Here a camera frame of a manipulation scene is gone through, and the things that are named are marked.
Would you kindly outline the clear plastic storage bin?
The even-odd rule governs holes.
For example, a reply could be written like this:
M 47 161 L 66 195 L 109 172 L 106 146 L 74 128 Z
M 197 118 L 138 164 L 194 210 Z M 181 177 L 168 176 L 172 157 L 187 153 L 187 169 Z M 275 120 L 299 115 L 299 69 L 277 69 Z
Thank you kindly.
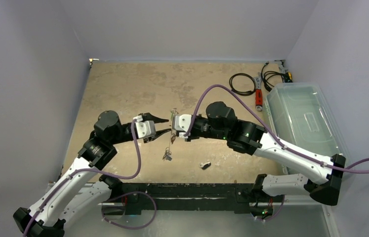
M 320 87 L 311 82 L 277 84 L 263 100 L 264 117 L 287 142 L 320 155 L 343 155 L 352 163 Z

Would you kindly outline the yellow black connector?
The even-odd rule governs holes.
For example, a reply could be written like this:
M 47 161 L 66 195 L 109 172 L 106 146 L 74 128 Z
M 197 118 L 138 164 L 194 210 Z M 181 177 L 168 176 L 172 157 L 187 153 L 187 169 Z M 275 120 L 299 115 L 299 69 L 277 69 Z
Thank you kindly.
M 287 72 L 286 74 L 285 74 L 285 83 L 292 83 L 293 82 L 293 80 L 292 80 L 292 75 L 291 75 L 291 73 L 290 72 Z

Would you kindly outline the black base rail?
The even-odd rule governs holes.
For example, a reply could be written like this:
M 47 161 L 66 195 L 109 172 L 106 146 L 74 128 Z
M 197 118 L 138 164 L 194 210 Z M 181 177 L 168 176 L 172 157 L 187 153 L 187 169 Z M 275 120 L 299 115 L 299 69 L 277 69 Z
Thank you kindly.
M 125 207 L 127 215 L 154 209 L 262 215 L 261 206 L 284 199 L 282 195 L 269 196 L 250 183 L 119 183 L 109 189 L 109 194 L 109 200 Z

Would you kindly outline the black key fob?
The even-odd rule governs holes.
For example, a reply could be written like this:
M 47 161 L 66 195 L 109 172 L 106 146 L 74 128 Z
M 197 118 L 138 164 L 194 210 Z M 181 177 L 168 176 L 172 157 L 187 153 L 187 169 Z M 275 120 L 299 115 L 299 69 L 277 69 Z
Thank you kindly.
M 199 168 L 205 170 L 211 166 L 211 162 L 200 163 Z

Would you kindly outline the orange handled tool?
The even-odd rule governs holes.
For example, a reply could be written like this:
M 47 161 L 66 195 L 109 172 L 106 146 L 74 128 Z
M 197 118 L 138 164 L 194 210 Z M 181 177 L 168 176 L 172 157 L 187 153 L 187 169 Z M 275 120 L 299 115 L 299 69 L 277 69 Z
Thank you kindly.
M 259 112 L 263 110 L 263 95 L 261 83 L 262 83 L 261 74 L 258 73 L 258 76 L 254 77 L 254 84 L 255 84 L 255 106 L 256 110 Z

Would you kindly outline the silver key holder strip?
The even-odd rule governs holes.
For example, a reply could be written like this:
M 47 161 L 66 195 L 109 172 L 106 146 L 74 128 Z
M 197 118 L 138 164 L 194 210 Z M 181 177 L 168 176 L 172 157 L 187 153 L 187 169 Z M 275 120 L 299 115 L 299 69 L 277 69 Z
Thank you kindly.
M 170 116 L 170 120 L 171 120 L 171 132 L 170 132 L 170 139 L 169 139 L 169 146 L 171 146 L 175 139 L 176 139 L 176 130 L 174 129 L 174 124 L 173 124 L 173 120 L 175 118 L 175 116 L 178 114 L 177 108 L 173 108 L 171 111 L 171 116 Z

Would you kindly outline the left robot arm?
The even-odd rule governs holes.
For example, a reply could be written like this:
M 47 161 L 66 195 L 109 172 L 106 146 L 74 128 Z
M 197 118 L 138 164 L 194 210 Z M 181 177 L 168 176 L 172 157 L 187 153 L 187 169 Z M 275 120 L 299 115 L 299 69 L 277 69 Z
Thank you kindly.
M 117 179 L 133 179 L 141 171 L 142 158 L 138 140 L 145 143 L 157 139 L 170 129 L 156 131 L 157 123 L 166 123 L 167 119 L 151 113 L 142 113 L 132 122 L 122 124 L 117 112 L 102 112 L 94 124 L 90 138 L 84 143 L 68 170 L 56 184 L 29 208 L 20 207 L 13 218 L 25 237 L 61 237 L 64 234 L 65 220 L 59 216 L 74 199 L 78 191 L 97 173 Z M 105 172 L 104 167 L 117 154 L 115 144 L 134 142 L 138 163 L 135 173 L 120 176 Z

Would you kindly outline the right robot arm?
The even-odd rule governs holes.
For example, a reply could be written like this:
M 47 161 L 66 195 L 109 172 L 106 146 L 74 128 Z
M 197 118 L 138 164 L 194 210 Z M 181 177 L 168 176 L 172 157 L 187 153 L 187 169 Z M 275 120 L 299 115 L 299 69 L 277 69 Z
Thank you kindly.
M 310 152 L 287 142 L 266 128 L 238 119 L 234 109 L 222 101 L 208 105 L 202 115 L 175 115 L 172 122 L 177 136 L 190 142 L 199 138 L 220 139 L 233 151 L 271 159 L 298 171 L 292 175 L 258 175 L 252 194 L 256 200 L 280 195 L 309 195 L 329 205 L 338 204 L 346 158 Z

